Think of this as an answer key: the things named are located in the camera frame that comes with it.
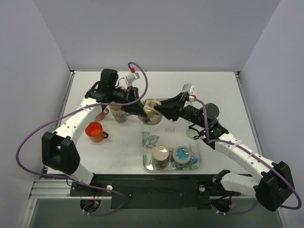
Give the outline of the orange mug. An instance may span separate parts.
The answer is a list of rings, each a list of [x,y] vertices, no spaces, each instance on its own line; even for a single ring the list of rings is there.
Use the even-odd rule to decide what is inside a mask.
[[[109,137],[99,122],[91,122],[85,129],[86,135],[91,141],[98,143]]]

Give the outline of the cream leaf pattern mug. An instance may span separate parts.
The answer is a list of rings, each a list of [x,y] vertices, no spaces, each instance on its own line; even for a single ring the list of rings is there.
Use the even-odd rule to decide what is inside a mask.
[[[129,116],[129,114],[123,111],[121,106],[111,105],[109,106],[109,110],[111,111],[114,120],[117,123],[121,124],[127,121],[127,117]]]

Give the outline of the pink floral mug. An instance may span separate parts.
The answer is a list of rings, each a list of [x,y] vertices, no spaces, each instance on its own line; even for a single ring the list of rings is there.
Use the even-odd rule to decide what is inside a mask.
[[[94,121],[96,121],[96,122],[102,121],[108,114],[109,114],[109,109],[105,108],[100,114],[98,114],[94,118]]]

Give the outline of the round beige mug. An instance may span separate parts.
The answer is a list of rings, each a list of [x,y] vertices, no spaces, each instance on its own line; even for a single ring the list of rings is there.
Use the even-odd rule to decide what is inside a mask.
[[[163,115],[154,109],[155,106],[161,105],[158,99],[146,99],[143,102],[143,109],[146,112],[146,117],[138,116],[138,119],[147,125],[157,125],[160,123]]]

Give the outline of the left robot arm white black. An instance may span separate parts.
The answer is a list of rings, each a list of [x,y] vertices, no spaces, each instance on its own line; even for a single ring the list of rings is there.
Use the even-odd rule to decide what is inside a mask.
[[[98,184],[93,180],[94,174],[81,164],[76,143],[85,128],[108,105],[118,105],[128,114],[147,117],[138,88],[132,85],[139,78],[132,68],[130,74],[124,77],[126,88],[119,87],[118,72],[104,69],[100,80],[87,91],[78,109],[54,132],[43,134],[43,164],[82,182],[82,192],[88,196],[94,195]]]

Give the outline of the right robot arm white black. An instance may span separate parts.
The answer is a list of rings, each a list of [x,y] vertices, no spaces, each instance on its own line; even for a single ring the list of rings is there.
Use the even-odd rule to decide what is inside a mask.
[[[284,202],[291,195],[299,198],[290,167],[283,161],[276,163],[256,154],[237,140],[217,120],[219,108],[215,104],[204,104],[193,95],[180,93],[174,98],[161,101],[154,109],[168,120],[177,121],[182,118],[190,122],[192,130],[195,126],[201,127],[202,130],[197,131],[195,139],[201,138],[210,148],[229,157],[249,173],[249,176],[244,176],[227,170],[221,171],[213,178],[212,188],[215,193],[233,191],[246,194],[256,198],[269,211],[287,209]]]

